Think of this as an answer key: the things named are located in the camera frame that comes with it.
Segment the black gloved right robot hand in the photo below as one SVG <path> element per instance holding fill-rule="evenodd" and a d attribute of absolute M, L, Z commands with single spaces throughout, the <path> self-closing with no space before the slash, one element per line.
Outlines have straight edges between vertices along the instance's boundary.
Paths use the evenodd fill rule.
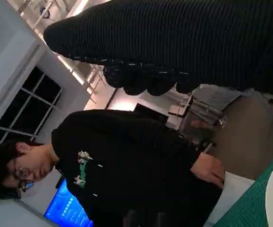
<path fill-rule="evenodd" d="M 48 26 L 48 47 L 102 65 L 128 95 L 201 84 L 273 95 L 273 0 L 111 0 Z"/>

